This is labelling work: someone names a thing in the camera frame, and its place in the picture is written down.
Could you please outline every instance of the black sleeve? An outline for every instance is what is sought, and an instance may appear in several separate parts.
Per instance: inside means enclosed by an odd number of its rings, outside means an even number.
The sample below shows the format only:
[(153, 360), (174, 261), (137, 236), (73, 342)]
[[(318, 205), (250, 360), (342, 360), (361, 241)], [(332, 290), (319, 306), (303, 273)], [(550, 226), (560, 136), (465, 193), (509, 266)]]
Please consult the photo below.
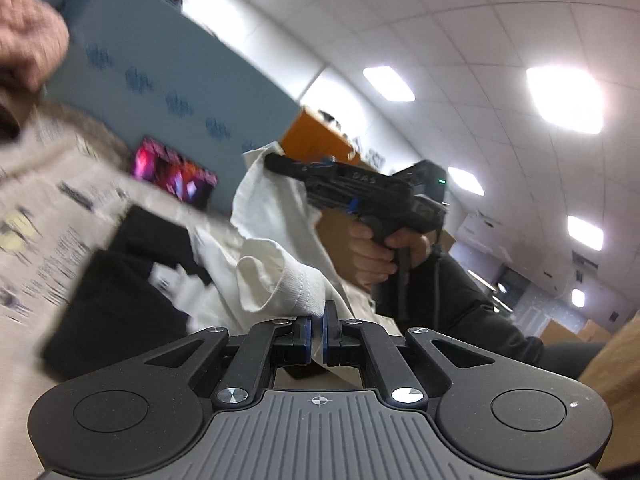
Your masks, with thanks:
[[(411, 271), (408, 290), (409, 322), (400, 323), (402, 332), (412, 326), (433, 329), (433, 254)], [(508, 319), (496, 314), (493, 305), (460, 265), (448, 254), (439, 258), (440, 293), (437, 331), (528, 364), (535, 364), (542, 352), (542, 341), (524, 337)]]

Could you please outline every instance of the blue partition wall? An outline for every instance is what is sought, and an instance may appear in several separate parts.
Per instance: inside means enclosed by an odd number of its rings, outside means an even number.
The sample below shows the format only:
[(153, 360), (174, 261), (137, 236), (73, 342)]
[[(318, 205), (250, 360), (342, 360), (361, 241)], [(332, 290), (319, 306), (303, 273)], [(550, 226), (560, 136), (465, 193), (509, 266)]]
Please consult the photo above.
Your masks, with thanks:
[(69, 28), (48, 97), (101, 120), (131, 148), (153, 136), (215, 171), (209, 206), (220, 212), (244, 175), (242, 152), (279, 139), (300, 111), (168, 0), (90, 0)]

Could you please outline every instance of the ceiling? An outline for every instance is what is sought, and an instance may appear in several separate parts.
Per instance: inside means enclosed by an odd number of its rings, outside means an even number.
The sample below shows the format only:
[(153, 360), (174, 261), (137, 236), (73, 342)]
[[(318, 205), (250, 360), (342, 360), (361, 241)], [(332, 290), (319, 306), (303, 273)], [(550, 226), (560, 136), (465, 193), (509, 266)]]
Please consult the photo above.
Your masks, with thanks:
[[(530, 247), (570, 261), (640, 304), (640, 0), (250, 0), (342, 72), (425, 158), (470, 171), (485, 196), (453, 189)], [(416, 95), (384, 100), (362, 75), (388, 64)], [(588, 69), (606, 99), (589, 136), (537, 113), (526, 68)], [(601, 226), (599, 253), (566, 216)]]

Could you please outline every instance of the person's arm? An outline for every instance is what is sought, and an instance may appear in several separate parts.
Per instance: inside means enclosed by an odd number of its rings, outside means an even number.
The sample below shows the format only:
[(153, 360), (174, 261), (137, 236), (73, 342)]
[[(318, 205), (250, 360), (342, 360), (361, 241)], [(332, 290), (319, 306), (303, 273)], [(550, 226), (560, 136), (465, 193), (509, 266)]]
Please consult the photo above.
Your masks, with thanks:
[[(393, 252), (371, 239), (369, 228), (354, 222), (350, 230), (357, 279), (363, 286), (394, 280)], [(404, 332), (411, 326), (433, 329), (434, 263), (427, 238), (408, 230), (398, 231), (385, 241), (390, 248), (409, 247), (412, 271), (408, 291), (410, 320), (398, 323)], [(525, 338), (508, 319), (494, 312), (490, 300), (476, 287), (460, 265), (448, 254), (439, 262), (440, 309), (438, 332), (506, 357), (534, 364), (540, 358), (542, 342)]]

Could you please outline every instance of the ceiling light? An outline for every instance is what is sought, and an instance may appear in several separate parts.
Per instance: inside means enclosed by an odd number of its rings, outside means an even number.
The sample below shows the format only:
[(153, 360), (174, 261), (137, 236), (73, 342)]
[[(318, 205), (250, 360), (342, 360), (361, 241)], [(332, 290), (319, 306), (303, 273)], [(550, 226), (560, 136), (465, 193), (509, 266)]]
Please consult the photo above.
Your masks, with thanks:
[(407, 83), (390, 66), (366, 68), (362, 73), (387, 101), (415, 101)]
[(602, 241), (604, 239), (602, 229), (571, 215), (566, 218), (566, 224), (569, 229), (569, 236), (596, 251), (602, 249)]
[(472, 270), (468, 270), (467, 271), (469, 274), (471, 274), (476, 280), (478, 280), (480, 283), (482, 283), (484, 286), (488, 286), (491, 290), (495, 291), (495, 287), (487, 282), (486, 280), (483, 280), (480, 276), (478, 276), (475, 272), (473, 272)]
[(506, 306), (503, 302), (501, 302), (498, 298), (496, 298), (495, 296), (492, 296), (492, 298), (494, 298), (494, 301), (497, 301), (498, 304), (500, 304), (501, 306), (503, 306), (504, 308), (506, 308), (509, 312), (513, 312), (513, 309)]
[(588, 72), (540, 66), (527, 70), (527, 81), (543, 119), (576, 132), (600, 133), (604, 100), (596, 80)]
[(453, 182), (458, 184), (462, 189), (475, 193), (476, 195), (484, 196), (484, 189), (480, 186), (480, 183), (471, 173), (458, 168), (449, 168), (449, 174), (451, 175)]
[(571, 301), (578, 308), (584, 307), (584, 292), (579, 288), (574, 288), (574, 291), (571, 293)]

